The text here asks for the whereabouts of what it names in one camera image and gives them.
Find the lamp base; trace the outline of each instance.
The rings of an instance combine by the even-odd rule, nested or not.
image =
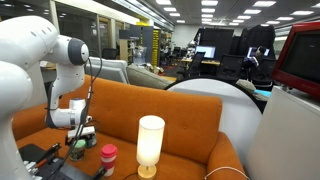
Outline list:
[[[157,167],[153,166],[143,166],[138,167],[138,175],[140,180],[152,180],[156,177]]]

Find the red cup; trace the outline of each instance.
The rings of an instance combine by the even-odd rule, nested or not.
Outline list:
[[[113,144],[107,144],[101,149],[101,164],[107,169],[104,176],[111,176],[113,174],[117,153],[118,149]]]

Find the sofa armrest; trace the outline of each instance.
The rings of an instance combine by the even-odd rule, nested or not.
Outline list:
[[[16,141],[46,128],[46,106],[42,104],[14,114],[12,129]]]
[[[240,160],[233,149],[229,138],[222,132],[218,133],[217,143],[213,148],[207,164],[207,174],[219,167],[232,167],[244,173]],[[231,169],[221,169],[207,177],[213,179],[246,179],[241,173]]]

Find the red monitor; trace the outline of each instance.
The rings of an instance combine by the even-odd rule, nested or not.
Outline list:
[[[320,22],[293,25],[273,79],[320,98]]]

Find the computer monitor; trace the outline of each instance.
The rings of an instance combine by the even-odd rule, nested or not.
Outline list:
[[[248,51],[248,54],[247,54],[247,58],[253,57],[256,54],[257,49],[258,49],[257,47],[250,47],[249,51]],[[266,49],[266,52],[264,52],[264,55],[268,56],[269,55],[269,51],[270,51],[270,49]]]
[[[204,58],[207,58],[207,59],[214,58],[215,50],[216,50],[216,47],[213,47],[213,46],[197,46],[196,47],[196,53],[206,52],[206,54],[204,55]]]

